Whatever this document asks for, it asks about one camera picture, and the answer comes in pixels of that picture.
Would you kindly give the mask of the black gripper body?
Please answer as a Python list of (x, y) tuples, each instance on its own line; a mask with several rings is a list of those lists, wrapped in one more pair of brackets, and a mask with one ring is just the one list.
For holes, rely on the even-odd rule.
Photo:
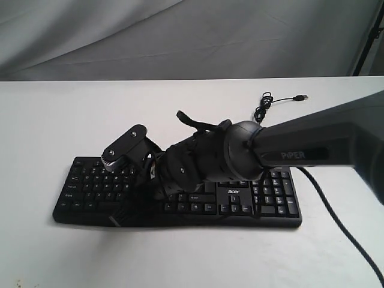
[(167, 200), (164, 181), (160, 173), (160, 158), (164, 152), (149, 151), (142, 160), (140, 170), (135, 174), (131, 193), (139, 200)]

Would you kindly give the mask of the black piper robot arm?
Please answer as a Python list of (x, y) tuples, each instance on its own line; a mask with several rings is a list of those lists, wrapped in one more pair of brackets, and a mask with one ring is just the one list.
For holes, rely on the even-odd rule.
[(177, 117), (194, 133), (166, 150), (139, 124), (104, 150), (128, 186), (108, 209), (115, 226), (296, 227), (293, 167), (352, 167), (383, 200), (382, 92), (271, 127)]

